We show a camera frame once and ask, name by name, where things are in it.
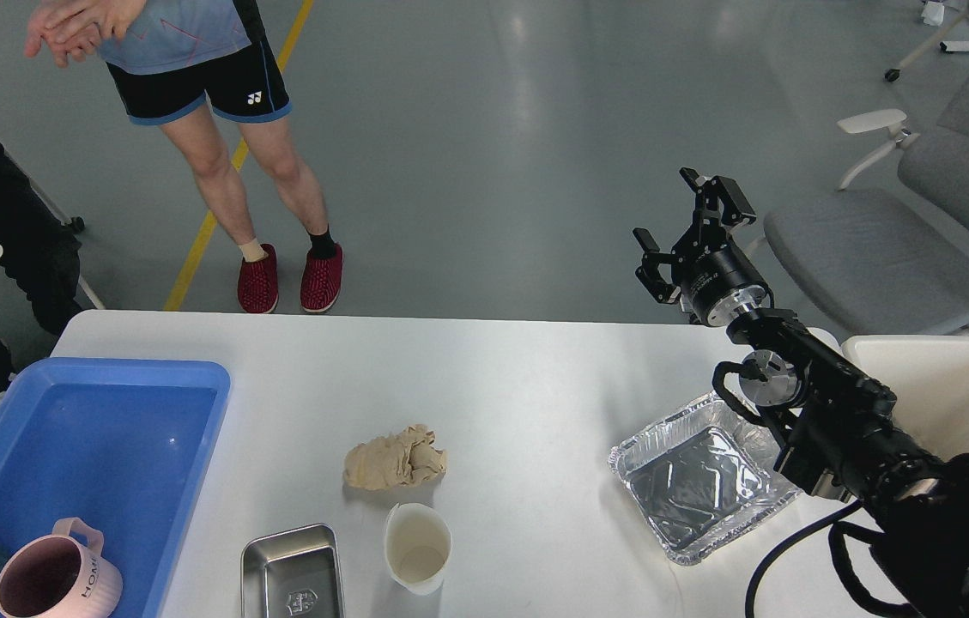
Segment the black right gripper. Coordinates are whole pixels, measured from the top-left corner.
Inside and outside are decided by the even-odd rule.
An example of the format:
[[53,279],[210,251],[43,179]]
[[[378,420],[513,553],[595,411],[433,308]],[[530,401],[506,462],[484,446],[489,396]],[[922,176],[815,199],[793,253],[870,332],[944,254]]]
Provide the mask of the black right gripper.
[[[679,173],[695,195],[691,227],[669,253],[646,228],[633,228],[642,250],[638,281],[658,304],[685,306],[705,327],[726,327],[743,314],[772,308],[770,286],[727,230],[758,220],[742,188],[689,167]],[[672,282],[660,271],[664,265],[671,267]]]

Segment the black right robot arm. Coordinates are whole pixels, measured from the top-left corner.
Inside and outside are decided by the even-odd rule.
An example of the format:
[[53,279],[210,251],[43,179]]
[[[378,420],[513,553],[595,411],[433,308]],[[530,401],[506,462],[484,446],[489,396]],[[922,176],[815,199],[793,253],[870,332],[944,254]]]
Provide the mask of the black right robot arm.
[[634,229],[644,255],[636,276],[661,304],[694,324],[723,327],[751,349],[721,361],[714,390],[778,443],[775,470],[809,495],[845,508],[780,543],[752,575],[754,615],[767,568],[818,530],[861,610],[880,617],[969,617],[969,453],[939,460],[893,422],[896,395],[779,309],[732,231],[756,214],[734,179],[683,167],[695,196],[691,226],[671,251]]

